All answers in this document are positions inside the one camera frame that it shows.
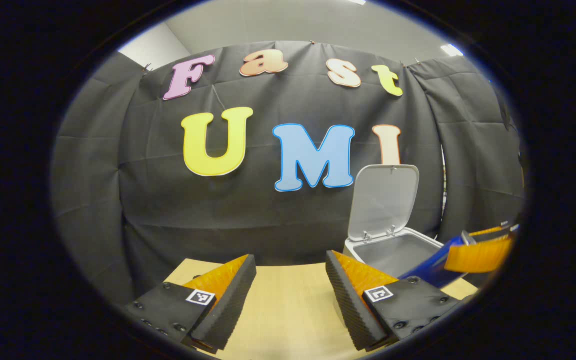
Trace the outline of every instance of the table surface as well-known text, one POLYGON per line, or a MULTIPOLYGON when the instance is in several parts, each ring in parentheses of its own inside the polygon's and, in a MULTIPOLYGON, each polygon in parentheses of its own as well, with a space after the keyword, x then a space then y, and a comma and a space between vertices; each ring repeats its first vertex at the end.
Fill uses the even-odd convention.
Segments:
MULTIPOLYGON (((166 279, 183 285, 222 264, 184 260, 166 279)), ((460 279, 441 289, 462 300, 477 287, 460 279)), ((336 310, 337 299, 326 264, 258 266, 225 350, 212 355, 223 360, 353 360, 365 350, 353 346, 336 310)))

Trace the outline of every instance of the yellow letter u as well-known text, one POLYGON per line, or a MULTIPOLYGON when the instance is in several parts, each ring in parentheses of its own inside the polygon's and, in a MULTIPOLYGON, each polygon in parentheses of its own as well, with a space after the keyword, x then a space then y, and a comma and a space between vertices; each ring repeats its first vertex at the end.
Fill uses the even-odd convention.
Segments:
POLYGON ((221 114, 228 121, 228 148, 221 157, 206 153, 206 133, 213 114, 202 112, 181 121, 183 161, 190 171, 201 176, 221 176, 235 171, 246 156, 246 120, 252 116, 250 107, 233 107, 221 114))

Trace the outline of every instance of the ceiling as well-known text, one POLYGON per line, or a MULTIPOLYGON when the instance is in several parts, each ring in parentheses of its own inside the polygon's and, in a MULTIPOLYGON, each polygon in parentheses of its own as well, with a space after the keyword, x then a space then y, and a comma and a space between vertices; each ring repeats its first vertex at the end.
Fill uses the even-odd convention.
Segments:
POLYGON ((166 21, 192 55, 262 41, 315 41, 406 65, 448 55, 450 41, 368 0, 211 0, 166 21))

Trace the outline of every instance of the black curtain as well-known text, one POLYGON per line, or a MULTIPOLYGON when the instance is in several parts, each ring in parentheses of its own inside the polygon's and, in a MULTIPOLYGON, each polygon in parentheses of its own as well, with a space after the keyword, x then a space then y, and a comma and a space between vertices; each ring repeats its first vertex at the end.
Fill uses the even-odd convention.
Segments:
POLYGON ((473 88, 472 80, 458 79, 452 88, 429 87, 435 78, 444 83, 450 79, 439 64, 452 63, 428 61, 411 69, 374 54, 301 41, 218 48, 151 72, 116 54, 73 101, 56 142, 53 203, 64 242, 84 274, 117 303, 151 289, 186 258, 223 263, 254 254, 261 266, 323 262, 325 251, 343 249, 353 187, 327 188, 320 183, 276 191, 281 145, 272 129, 286 123, 303 125, 316 146, 333 125, 354 128, 353 176, 381 162, 372 127, 398 126, 402 164, 420 171, 407 226, 429 237, 439 234, 441 241, 457 230, 494 226, 521 205, 514 182, 519 171, 517 135, 502 122, 505 137, 498 137, 494 126, 501 110, 499 102, 489 98, 495 96, 489 82, 477 82, 473 88), (268 49, 283 52, 286 70, 240 75, 246 55, 268 49), (204 67, 201 79, 190 85, 192 91, 163 101, 172 67, 205 55, 214 55, 216 61, 204 67), (328 59, 354 64, 361 86, 331 82, 328 59), (374 65, 386 65, 398 74, 402 97, 384 90, 371 70, 374 65), (247 120, 241 166, 219 177, 190 172, 183 159, 181 121, 193 114, 213 114, 206 152, 219 157, 226 152, 228 133, 221 114, 234 107, 254 111, 247 120), (462 127, 450 127, 464 121, 462 127), (451 137, 446 128, 454 129, 451 137), (443 222, 441 143, 448 168, 443 222), (499 200, 499 191, 516 196, 499 200))

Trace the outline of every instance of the letter m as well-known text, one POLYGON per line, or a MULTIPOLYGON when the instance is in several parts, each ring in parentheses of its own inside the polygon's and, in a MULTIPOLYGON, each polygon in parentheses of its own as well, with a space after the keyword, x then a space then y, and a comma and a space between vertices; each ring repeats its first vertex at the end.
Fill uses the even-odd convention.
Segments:
POLYGON ((302 188, 304 182, 297 178, 297 166, 311 188, 320 182, 326 166, 325 187, 349 187, 355 181, 350 175, 350 140, 355 136, 352 127, 330 127, 319 148, 298 123, 278 125, 272 134, 281 142, 281 179, 274 184, 277 191, 294 192, 302 188))

